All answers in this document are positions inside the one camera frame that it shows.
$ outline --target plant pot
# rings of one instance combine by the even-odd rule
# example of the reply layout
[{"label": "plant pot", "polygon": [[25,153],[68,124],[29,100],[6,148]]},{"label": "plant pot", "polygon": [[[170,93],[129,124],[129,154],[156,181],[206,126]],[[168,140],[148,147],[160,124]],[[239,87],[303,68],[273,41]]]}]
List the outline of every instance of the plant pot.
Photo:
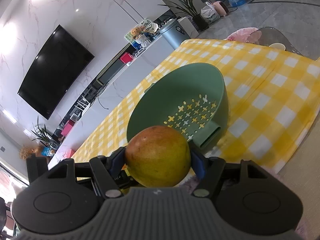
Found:
[{"label": "plant pot", "polygon": [[209,28],[209,24],[202,18],[200,14],[193,16],[193,21],[199,27],[200,31],[204,31]]}]

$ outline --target colander handle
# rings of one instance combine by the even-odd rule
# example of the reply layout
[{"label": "colander handle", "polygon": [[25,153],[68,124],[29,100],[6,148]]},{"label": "colander handle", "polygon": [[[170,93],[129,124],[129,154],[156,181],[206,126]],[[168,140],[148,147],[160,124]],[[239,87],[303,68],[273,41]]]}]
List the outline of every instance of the colander handle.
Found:
[{"label": "colander handle", "polygon": [[148,87],[148,88],[144,91],[144,93],[147,93],[148,90],[149,90],[154,84],[155,84],[155,83],[152,83],[152,84],[150,85],[150,87]]},{"label": "colander handle", "polygon": [[192,141],[198,148],[203,148],[207,145],[217,134],[221,127],[217,125],[214,121],[210,120],[204,126],[198,130],[197,133],[194,133]]}]

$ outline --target pink appliance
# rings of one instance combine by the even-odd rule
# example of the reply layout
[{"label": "pink appliance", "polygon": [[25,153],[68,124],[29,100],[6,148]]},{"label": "pink appliance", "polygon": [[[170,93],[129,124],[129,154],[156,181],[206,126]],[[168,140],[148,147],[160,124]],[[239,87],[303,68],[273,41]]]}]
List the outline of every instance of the pink appliance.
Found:
[{"label": "pink appliance", "polygon": [[229,13],[227,6],[221,1],[216,1],[212,5],[220,16],[225,16]]}]

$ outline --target chair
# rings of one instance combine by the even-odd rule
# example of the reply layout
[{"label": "chair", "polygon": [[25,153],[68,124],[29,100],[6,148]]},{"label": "chair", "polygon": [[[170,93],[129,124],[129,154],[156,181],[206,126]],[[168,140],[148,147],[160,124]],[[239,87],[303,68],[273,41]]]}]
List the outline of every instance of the chair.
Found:
[{"label": "chair", "polygon": [[14,236],[9,236],[6,231],[3,230],[7,222],[7,211],[11,211],[10,207],[6,206],[3,198],[0,197],[0,240],[6,240],[15,238]]}]

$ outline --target pink box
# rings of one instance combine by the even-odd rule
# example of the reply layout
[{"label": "pink box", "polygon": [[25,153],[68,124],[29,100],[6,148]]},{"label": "pink box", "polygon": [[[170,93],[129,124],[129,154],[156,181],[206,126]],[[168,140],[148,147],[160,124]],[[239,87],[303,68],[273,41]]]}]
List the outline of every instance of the pink box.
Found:
[{"label": "pink box", "polygon": [[63,136],[67,136],[68,133],[71,131],[73,125],[75,124],[74,121],[72,120],[68,120],[68,122],[66,123],[66,125],[64,126],[63,130],[61,131],[61,135]]},{"label": "pink box", "polygon": [[64,153],[62,160],[67,159],[67,158],[71,158],[73,154],[75,154],[75,151],[74,151],[74,150],[71,150],[71,149],[68,149],[68,150]]}]

